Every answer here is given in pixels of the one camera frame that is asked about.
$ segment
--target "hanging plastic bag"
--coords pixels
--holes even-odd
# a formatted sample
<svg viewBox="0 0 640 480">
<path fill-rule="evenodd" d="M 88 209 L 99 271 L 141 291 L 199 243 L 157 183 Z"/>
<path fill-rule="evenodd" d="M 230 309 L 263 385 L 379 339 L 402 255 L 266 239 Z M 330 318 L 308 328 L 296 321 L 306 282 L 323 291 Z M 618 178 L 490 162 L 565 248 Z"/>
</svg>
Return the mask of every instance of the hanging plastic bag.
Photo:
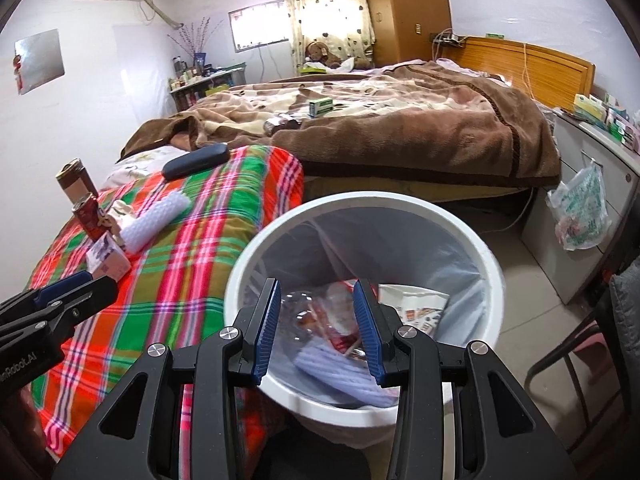
<svg viewBox="0 0 640 480">
<path fill-rule="evenodd" d="M 546 204 L 556 219 L 556 238 L 566 251 L 595 247 L 611 225 L 602 170 L 594 160 L 568 183 L 549 191 Z"/>
</svg>

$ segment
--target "white cabinet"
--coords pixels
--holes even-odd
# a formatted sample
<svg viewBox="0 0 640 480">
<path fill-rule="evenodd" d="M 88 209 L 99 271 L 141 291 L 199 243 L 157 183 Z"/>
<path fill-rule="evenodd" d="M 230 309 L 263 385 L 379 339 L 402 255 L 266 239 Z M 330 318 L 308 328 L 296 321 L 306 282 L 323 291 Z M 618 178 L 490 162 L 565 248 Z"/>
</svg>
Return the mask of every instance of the white cabinet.
<svg viewBox="0 0 640 480">
<path fill-rule="evenodd" d="M 568 303 L 600 269 L 602 261 L 624 225 L 636 195 L 640 156 L 630 152 L 606 132 L 584 123 L 556 119 L 554 135 L 562 159 L 562 180 L 569 181 L 594 159 L 602 167 L 611 226 L 606 238 L 588 250 L 565 251 L 556 239 L 555 221 L 545 203 L 545 189 L 536 201 L 522 232 L 522 241 L 533 254 L 558 296 Z"/>
</svg>

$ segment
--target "brown blanket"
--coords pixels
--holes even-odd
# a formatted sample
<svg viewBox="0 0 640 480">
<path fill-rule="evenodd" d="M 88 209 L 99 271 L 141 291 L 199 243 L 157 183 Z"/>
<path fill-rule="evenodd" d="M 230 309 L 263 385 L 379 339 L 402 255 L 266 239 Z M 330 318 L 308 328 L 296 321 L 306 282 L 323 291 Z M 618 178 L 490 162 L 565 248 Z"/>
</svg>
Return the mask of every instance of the brown blanket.
<svg viewBox="0 0 640 480">
<path fill-rule="evenodd" d="M 334 99 L 334 111 L 310 119 L 307 102 Z M 287 112 L 299 130 L 268 137 L 264 121 Z M 560 161 L 549 126 L 522 92 L 435 63 L 383 75 L 306 76 L 235 87 L 190 110 L 143 124 L 122 151 L 166 144 L 191 150 L 270 144 L 314 176 L 535 187 L 557 184 Z"/>
</svg>

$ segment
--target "white trash can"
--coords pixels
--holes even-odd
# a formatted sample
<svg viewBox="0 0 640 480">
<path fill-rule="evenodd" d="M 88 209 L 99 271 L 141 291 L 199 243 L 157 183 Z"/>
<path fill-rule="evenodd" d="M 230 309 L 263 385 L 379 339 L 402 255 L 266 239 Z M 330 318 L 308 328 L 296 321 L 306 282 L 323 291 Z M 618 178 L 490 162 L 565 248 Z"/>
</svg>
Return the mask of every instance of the white trash can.
<svg viewBox="0 0 640 480">
<path fill-rule="evenodd" d="M 502 325 L 504 279 L 486 244 L 451 213 L 401 194 L 332 195 L 274 220 L 247 245 L 231 272 L 226 325 L 241 307 L 255 304 L 268 277 L 280 280 L 283 292 L 351 278 L 444 292 L 449 303 L 434 338 L 447 344 L 480 339 L 493 347 Z M 393 435 L 396 406 L 327 405 L 301 394 L 303 386 L 291 387 L 278 373 L 272 359 L 260 389 L 310 430 L 357 448 Z M 451 402 L 448 384 L 443 399 Z"/>
</svg>

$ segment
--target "patterned blanket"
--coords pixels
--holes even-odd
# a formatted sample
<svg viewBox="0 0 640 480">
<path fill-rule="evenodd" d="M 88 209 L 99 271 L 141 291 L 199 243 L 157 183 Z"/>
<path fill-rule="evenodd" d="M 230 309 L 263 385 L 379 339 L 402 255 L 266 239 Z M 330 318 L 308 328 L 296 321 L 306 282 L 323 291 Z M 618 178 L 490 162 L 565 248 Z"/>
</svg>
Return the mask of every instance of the patterned blanket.
<svg viewBox="0 0 640 480">
<path fill-rule="evenodd" d="M 121 199 L 142 213 L 172 190 L 193 206 L 153 244 L 132 258 L 116 303 L 76 328 L 63 346 L 65 360 L 32 384 L 48 446 L 62 455 L 96 406 L 153 342 L 181 348 L 223 327 L 223 298 L 236 259 L 266 224 L 302 202 L 300 163 L 267 146 L 232 151 L 212 171 L 174 182 L 159 173 L 100 195 L 100 204 Z M 36 266 L 37 288 L 85 268 L 90 241 L 71 219 Z M 275 413 L 259 392 L 239 399 L 245 465 L 252 467 Z M 180 472 L 188 478 L 191 397 L 185 388 L 180 436 Z"/>
<path fill-rule="evenodd" d="M 309 118 L 309 100 L 321 97 L 331 97 L 334 110 Z M 283 112 L 302 120 L 300 129 L 265 133 L 265 120 Z M 122 156 L 169 142 L 187 150 L 212 142 L 277 146 L 307 176 L 499 187 L 560 180 L 551 131 L 532 99 L 435 63 L 235 87 L 143 124 Z"/>
</svg>

